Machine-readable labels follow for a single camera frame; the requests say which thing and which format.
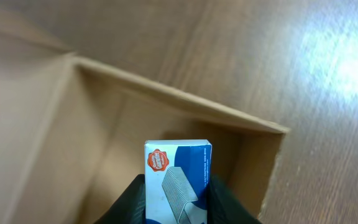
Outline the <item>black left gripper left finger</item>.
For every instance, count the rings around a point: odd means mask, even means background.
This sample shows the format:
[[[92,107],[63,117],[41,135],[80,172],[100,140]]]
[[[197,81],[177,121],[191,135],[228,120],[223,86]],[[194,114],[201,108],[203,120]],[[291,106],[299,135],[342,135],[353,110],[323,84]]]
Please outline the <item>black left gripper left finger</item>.
[[[145,175],[137,175],[94,224],[145,224]]]

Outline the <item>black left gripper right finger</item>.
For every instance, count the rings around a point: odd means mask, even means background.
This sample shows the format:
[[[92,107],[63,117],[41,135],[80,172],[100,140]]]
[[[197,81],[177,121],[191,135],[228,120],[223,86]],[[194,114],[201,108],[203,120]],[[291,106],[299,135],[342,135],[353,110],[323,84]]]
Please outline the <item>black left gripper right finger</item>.
[[[207,193],[208,224],[261,224],[218,176],[210,177]]]

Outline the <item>white blue staples box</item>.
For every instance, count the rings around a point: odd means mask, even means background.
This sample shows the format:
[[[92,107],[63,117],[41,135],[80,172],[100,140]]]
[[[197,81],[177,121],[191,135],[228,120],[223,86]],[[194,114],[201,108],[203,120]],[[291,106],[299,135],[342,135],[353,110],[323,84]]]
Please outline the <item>white blue staples box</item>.
[[[146,223],[208,222],[211,156],[206,139],[145,142]]]

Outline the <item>brown cardboard box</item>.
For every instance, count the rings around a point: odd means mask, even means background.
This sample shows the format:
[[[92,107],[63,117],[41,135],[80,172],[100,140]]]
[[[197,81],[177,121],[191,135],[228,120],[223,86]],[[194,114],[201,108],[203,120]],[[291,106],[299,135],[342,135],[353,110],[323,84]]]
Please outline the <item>brown cardboard box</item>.
[[[79,56],[0,8],[0,223],[94,223],[148,140],[206,139],[255,218],[288,128]]]

